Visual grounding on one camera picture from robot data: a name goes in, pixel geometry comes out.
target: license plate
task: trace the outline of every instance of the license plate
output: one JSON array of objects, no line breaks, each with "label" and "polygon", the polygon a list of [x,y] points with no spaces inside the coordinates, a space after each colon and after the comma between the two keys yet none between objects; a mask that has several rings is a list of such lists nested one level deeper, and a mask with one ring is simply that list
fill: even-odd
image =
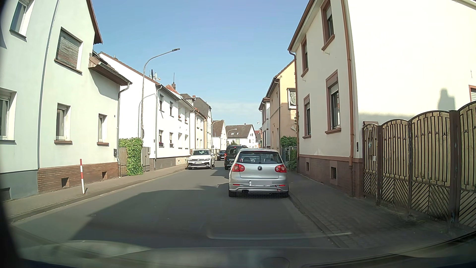
[{"label": "license plate", "polygon": [[272,184],[273,184],[272,181],[264,181],[264,180],[249,181],[250,186],[271,186]]}]

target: blue sky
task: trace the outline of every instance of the blue sky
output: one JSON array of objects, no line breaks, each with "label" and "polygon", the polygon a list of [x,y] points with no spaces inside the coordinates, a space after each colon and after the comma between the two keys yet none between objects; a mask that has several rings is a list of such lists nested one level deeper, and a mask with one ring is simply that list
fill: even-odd
[{"label": "blue sky", "polygon": [[93,0],[104,44],[142,70],[149,58],[164,85],[201,97],[213,119],[254,124],[271,79],[293,57],[287,48],[307,0]]}]

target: green ivy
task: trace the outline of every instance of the green ivy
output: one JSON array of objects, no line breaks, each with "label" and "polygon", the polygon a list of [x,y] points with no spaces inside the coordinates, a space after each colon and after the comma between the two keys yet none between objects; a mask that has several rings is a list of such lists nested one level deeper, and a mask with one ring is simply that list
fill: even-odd
[{"label": "green ivy", "polygon": [[289,162],[288,162],[289,170],[296,170],[296,167],[298,166],[297,155],[298,155],[297,150],[291,150],[291,152],[289,152]]},{"label": "green ivy", "polygon": [[297,146],[298,138],[291,136],[282,136],[279,143],[281,144],[281,147],[284,148]]},{"label": "green ivy", "polygon": [[142,145],[141,138],[119,139],[119,147],[127,148],[127,176],[143,174]]}]

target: brick sidewalk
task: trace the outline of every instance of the brick sidewalk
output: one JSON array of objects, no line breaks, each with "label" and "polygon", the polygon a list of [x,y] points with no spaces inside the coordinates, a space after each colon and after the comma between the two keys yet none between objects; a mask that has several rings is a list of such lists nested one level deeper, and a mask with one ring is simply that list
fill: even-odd
[{"label": "brick sidewalk", "polygon": [[446,224],[405,220],[387,208],[350,198],[294,172],[288,172],[288,180],[295,205],[340,247],[409,248],[452,238]]},{"label": "brick sidewalk", "polygon": [[99,196],[111,191],[119,190],[134,184],[169,175],[185,170],[185,165],[168,167],[156,171],[148,171],[143,175],[123,176],[105,181],[84,185],[86,194],[82,194],[81,186],[75,186],[54,192],[29,196],[22,199],[3,202],[7,218],[17,221],[54,208],[69,205],[84,199]]}]

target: windshield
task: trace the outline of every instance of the windshield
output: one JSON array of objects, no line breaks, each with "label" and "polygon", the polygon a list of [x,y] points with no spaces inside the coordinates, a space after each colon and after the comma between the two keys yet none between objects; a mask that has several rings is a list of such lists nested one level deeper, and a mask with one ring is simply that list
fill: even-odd
[{"label": "windshield", "polygon": [[245,164],[282,164],[283,161],[276,152],[242,151],[238,162]]},{"label": "windshield", "polygon": [[210,155],[209,150],[195,150],[192,155]]}]

